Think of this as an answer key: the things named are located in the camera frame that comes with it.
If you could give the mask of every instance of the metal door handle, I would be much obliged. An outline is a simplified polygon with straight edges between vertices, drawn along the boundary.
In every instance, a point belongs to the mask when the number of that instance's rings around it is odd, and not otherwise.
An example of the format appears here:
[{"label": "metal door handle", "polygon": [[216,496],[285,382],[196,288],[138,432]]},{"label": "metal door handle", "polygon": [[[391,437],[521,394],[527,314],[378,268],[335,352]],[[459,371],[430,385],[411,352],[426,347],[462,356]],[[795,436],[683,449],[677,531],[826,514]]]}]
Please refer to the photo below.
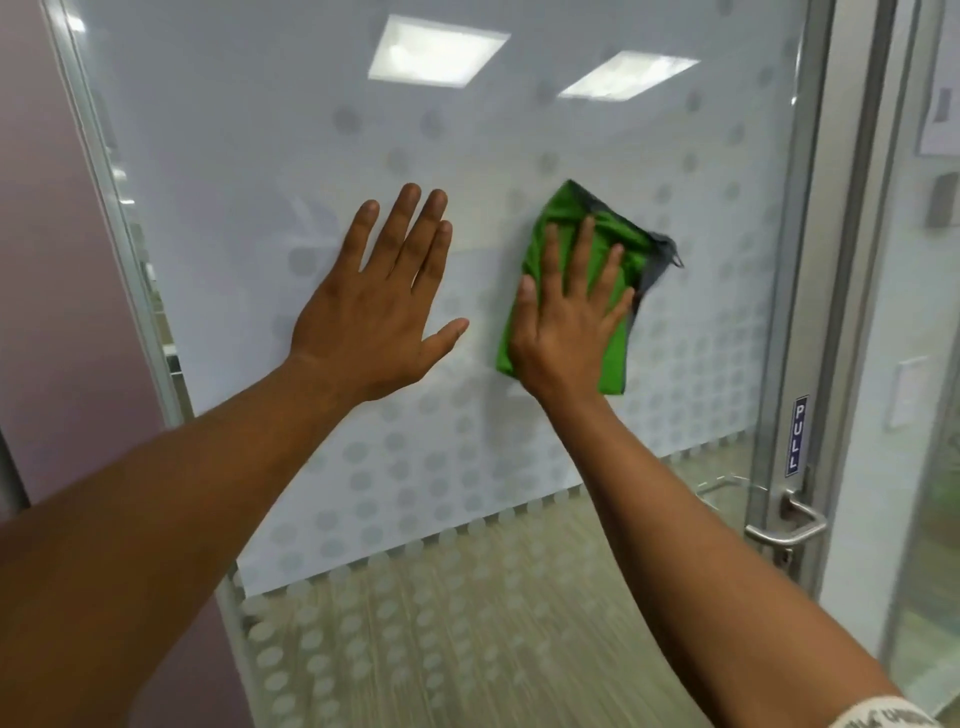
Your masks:
[{"label": "metal door handle", "polygon": [[757,541],[758,543],[764,544],[765,546],[773,546],[774,548],[790,548],[792,546],[805,544],[814,536],[819,536],[822,534],[829,527],[829,523],[827,523],[827,517],[822,513],[813,510],[806,503],[801,503],[796,494],[783,494],[783,510],[787,512],[797,511],[798,513],[802,513],[810,519],[810,523],[801,526],[795,531],[788,531],[786,533],[783,533],[782,531],[764,531],[762,528],[757,528],[754,525],[748,525],[746,528],[744,528],[744,533],[749,538]]}]

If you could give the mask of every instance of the green microfiber cloth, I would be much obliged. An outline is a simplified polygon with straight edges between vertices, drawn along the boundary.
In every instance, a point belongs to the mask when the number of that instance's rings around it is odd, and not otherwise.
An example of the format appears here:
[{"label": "green microfiber cloth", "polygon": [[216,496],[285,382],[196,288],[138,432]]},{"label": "green microfiber cloth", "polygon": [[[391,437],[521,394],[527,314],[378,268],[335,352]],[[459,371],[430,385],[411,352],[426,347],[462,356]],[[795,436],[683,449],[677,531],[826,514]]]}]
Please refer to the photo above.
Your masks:
[{"label": "green microfiber cloth", "polygon": [[[671,263],[680,267],[683,264],[677,257],[677,244],[673,240],[655,232],[642,230],[616,214],[579,184],[573,180],[567,180],[540,213],[540,218],[534,226],[530,247],[527,248],[526,257],[523,259],[523,273],[533,276],[537,282],[538,292],[540,291],[540,259],[547,223],[554,223],[557,226],[561,269],[566,270],[573,244],[577,239],[577,230],[587,215],[592,215],[596,221],[588,268],[590,287],[600,274],[610,248],[615,243],[620,243],[624,252],[620,263],[620,274],[611,294],[611,302],[619,301],[627,286],[633,286],[638,293],[634,298],[631,315],[617,327],[607,347],[600,376],[599,388],[602,394],[622,395],[627,385],[627,339],[636,319],[640,299]],[[508,321],[500,340],[496,369],[505,375],[515,376],[514,366],[507,354],[510,326],[511,322]]]}]

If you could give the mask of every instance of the forearm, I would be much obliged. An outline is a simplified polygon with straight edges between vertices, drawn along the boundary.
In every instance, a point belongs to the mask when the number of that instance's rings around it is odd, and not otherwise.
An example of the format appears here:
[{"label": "forearm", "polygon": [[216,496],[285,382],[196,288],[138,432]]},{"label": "forearm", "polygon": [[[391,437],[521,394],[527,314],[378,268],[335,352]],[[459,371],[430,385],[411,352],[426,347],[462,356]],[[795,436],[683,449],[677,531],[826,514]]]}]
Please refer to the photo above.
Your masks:
[{"label": "forearm", "polygon": [[17,666],[4,670],[2,702],[14,723],[125,709],[348,411],[317,381],[285,364],[0,531],[0,650]]},{"label": "forearm", "polygon": [[606,507],[608,530],[619,531],[638,606],[714,720],[828,725],[859,700],[896,693],[878,663],[710,513],[601,398],[546,410]]}]

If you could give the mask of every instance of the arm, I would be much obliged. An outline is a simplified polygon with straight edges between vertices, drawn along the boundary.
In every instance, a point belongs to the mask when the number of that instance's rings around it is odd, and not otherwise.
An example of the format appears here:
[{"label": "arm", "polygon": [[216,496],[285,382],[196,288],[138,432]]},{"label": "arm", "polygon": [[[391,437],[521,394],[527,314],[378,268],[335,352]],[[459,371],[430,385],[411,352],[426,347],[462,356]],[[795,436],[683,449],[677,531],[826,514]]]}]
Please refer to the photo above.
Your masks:
[{"label": "arm", "polygon": [[139,686],[291,478],[352,407],[417,381],[458,319],[421,341],[451,227],[403,188],[370,261],[379,207],[357,212],[274,372],[0,530],[0,705],[10,725],[95,725]]},{"label": "arm", "polygon": [[540,304],[524,278],[511,357],[597,505],[636,604],[671,666],[722,726],[827,726],[899,691],[839,624],[743,543],[617,419],[597,394],[607,342],[632,291],[609,310],[621,251],[588,292],[592,222],[567,270],[556,232]]}]

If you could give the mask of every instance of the person's left arm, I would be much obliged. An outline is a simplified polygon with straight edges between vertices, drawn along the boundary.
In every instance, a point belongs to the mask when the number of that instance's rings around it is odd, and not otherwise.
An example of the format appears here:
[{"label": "person's left arm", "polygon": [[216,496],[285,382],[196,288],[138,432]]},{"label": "person's left arm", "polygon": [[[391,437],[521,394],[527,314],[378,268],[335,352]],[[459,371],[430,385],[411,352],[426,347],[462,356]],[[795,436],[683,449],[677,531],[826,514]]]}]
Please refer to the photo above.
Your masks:
[{"label": "person's left arm", "polygon": [[407,184],[357,212],[287,359],[193,422],[0,529],[0,705],[10,725],[125,713],[277,497],[357,404],[421,379],[468,322],[422,340],[444,273],[446,195]]}]

